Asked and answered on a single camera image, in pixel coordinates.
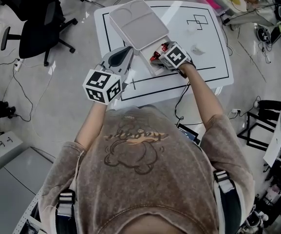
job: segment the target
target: backpack strap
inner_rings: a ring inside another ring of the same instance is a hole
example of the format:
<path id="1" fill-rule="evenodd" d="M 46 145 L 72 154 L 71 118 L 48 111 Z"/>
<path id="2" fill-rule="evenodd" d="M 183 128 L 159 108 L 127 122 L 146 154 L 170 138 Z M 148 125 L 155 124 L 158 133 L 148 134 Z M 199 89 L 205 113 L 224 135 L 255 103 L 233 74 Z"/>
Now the backpack strap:
<path id="1" fill-rule="evenodd" d="M 214 171 L 214 194 L 219 217 L 219 234 L 235 234 L 242 221 L 242 207 L 235 183 L 226 171 Z"/>
<path id="2" fill-rule="evenodd" d="M 59 194 L 56 211 L 50 214 L 51 232 L 52 234 L 77 234 L 75 220 L 75 201 L 76 201 L 76 179 L 78 175 L 79 161 L 84 153 L 81 152 L 78 157 L 75 176 L 68 189 Z"/>
<path id="3" fill-rule="evenodd" d="M 74 203 L 74 191 L 67 189 L 60 193 L 56 210 L 57 234 L 77 234 Z"/>

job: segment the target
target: strap buckle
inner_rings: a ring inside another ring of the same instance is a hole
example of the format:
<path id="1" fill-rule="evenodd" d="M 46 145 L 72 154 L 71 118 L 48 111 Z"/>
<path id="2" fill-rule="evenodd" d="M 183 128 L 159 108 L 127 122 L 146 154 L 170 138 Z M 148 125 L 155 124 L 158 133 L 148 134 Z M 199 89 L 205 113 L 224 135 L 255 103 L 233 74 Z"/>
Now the strap buckle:
<path id="1" fill-rule="evenodd" d="M 72 209 L 75 203 L 75 192 L 67 189 L 60 193 L 57 215 L 72 217 Z"/>
<path id="2" fill-rule="evenodd" d="M 216 182 L 218 183 L 220 189 L 223 191 L 223 193 L 228 193 L 231 190 L 235 189 L 233 183 L 230 181 L 229 173 L 222 170 L 216 170 L 214 171 L 214 178 Z"/>

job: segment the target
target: brown t-shirt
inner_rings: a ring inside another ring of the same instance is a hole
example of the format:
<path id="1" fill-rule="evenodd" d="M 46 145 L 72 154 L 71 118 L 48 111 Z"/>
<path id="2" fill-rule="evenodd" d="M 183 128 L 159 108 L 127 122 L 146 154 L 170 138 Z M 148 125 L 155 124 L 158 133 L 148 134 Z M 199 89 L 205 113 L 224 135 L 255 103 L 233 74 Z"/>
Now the brown t-shirt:
<path id="1" fill-rule="evenodd" d="M 243 191 L 246 212 L 254 200 L 254 180 L 226 116 L 208 123 L 201 147 L 212 166 L 226 170 Z M 217 234 L 212 167 L 200 148 L 155 108 L 108 111 L 89 151 L 64 144 L 43 186 L 41 222 L 60 192 L 77 176 L 78 233 L 119 233 L 133 219 L 158 215 L 186 233 Z"/>

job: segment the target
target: gray floor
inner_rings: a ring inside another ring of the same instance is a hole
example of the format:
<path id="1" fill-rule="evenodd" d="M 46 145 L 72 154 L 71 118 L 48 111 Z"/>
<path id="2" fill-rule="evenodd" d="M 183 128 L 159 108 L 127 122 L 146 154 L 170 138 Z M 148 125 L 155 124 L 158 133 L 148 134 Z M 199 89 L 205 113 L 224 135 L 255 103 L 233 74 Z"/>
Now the gray floor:
<path id="1" fill-rule="evenodd" d="M 96 1 L 110 6 L 116 0 Z M 94 24 L 94 11 L 98 6 L 78 0 L 61 0 L 61 5 L 68 20 L 77 18 L 79 21 L 78 25 L 71 26 L 61 35 L 63 40 L 76 48 L 76 52 L 71 54 L 60 44 L 52 49 L 49 61 L 55 67 L 53 75 L 49 74 L 51 67 L 42 65 L 44 54 L 26 59 L 15 75 L 33 103 L 32 120 L 23 122 L 19 117 L 0 119 L 2 131 L 12 130 L 27 146 L 40 148 L 53 156 L 58 155 L 63 142 L 74 140 L 91 107 L 92 103 L 86 98 L 82 82 L 88 70 L 94 68 L 101 58 Z M 0 6 L 0 41 L 6 26 L 11 26 L 11 34 L 20 34 L 23 22 L 7 6 Z M 257 47 L 258 40 L 253 27 L 253 24 L 242 26 L 239 37 L 238 32 L 225 27 L 229 44 L 233 48 L 230 59 L 234 84 L 224 87 L 218 98 L 227 114 L 232 108 L 247 111 L 252 107 L 256 96 L 281 100 L 281 42 L 278 41 L 273 46 L 268 54 L 271 64 L 266 64 Z M 17 58 L 18 48 L 19 42 L 9 41 L 6 50 L 0 51 L 0 62 L 11 62 Z M 16 106 L 17 113 L 24 119 L 29 119 L 31 104 L 12 79 L 12 67 L 13 65 L 0 66 L 0 99 L 9 84 L 4 100 Z M 176 122 L 173 114 L 177 100 L 162 101 L 155 106 Z M 200 122 L 193 95 L 183 98 L 178 115 L 185 117 L 185 124 Z M 237 132 L 242 128 L 244 118 L 232 120 Z M 202 124 L 191 128 L 200 134 L 204 132 Z"/>

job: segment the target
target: chair armrest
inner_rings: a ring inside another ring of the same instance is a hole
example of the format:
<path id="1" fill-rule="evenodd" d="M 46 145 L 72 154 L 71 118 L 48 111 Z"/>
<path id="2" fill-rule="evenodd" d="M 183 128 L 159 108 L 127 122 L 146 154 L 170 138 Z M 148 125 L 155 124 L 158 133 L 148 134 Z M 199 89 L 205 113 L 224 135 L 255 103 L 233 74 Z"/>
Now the chair armrest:
<path id="1" fill-rule="evenodd" d="M 56 2 L 52 1 L 47 6 L 44 25 L 47 25 L 54 20 L 55 10 L 56 10 Z"/>
<path id="2" fill-rule="evenodd" d="M 4 35 L 2 38 L 2 44 L 0 45 L 0 49 L 2 51 L 5 50 L 5 48 L 6 48 L 9 31 L 10 31 L 10 27 L 7 27 L 4 31 Z"/>

